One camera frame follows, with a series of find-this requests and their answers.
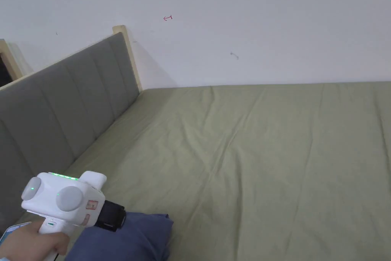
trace phone screen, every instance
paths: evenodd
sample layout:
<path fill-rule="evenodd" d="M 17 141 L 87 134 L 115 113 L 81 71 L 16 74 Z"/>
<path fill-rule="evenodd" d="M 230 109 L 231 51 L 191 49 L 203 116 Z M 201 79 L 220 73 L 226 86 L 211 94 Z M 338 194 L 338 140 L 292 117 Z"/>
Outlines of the phone screen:
<path fill-rule="evenodd" d="M 0 239 L 0 246 L 1 246 L 2 242 L 6 239 L 6 237 L 9 236 L 14 230 L 18 229 L 19 227 L 30 224 L 30 223 L 31 222 L 25 222 L 23 224 L 13 225 L 13 226 L 7 228 L 6 231 L 4 232 L 2 238 Z"/>

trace headboard panel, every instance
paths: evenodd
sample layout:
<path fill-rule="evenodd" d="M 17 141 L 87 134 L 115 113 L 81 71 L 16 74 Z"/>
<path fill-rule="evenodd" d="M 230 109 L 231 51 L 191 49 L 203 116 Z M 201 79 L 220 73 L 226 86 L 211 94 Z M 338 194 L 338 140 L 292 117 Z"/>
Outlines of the headboard panel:
<path fill-rule="evenodd" d="M 122 33 L 0 89 L 0 231 L 31 177 L 63 172 L 138 95 Z"/>

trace wooden bedpost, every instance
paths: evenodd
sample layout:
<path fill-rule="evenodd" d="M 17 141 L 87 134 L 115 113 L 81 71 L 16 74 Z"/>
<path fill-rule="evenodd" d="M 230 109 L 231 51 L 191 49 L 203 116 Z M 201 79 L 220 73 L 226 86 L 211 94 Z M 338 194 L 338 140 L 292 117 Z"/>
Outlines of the wooden bedpost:
<path fill-rule="evenodd" d="M 134 55 L 133 55 L 132 47 L 130 45 L 131 43 L 130 43 L 130 40 L 129 40 L 128 31 L 126 30 L 126 26 L 125 25 L 119 25 L 119 26 L 113 27 L 113 33 L 114 34 L 119 33 L 119 32 L 124 34 L 126 47 L 128 49 L 128 54 L 129 54 L 129 57 L 130 57 L 130 62 L 132 63 L 132 69 L 133 69 L 134 77 L 136 78 L 138 91 L 141 93 L 141 91 L 142 91 L 141 82 L 140 82 L 140 78 L 138 76 L 136 62 L 134 61 Z"/>

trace pillow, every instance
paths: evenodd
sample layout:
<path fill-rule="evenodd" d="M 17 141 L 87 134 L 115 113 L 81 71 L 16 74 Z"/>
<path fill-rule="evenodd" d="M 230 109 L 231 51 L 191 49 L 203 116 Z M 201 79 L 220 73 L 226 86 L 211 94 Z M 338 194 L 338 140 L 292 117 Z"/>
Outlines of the pillow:
<path fill-rule="evenodd" d="M 166 261 L 173 221 L 167 214 L 126 213 L 121 229 L 84 229 L 66 261 L 142 260 Z"/>

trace wall mark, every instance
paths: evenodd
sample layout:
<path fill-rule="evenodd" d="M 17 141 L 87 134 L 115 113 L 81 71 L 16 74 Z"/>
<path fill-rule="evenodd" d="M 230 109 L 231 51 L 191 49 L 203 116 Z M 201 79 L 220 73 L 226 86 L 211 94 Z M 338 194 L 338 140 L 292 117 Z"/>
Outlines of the wall mark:
<path fill-rule="evenodd" d="M 236 55 L 235 53 L 231 52 L 231 55 L 235 56 L 235 57 L 236 57 L 236 60 L 239 60 L 239 56 Z"/>

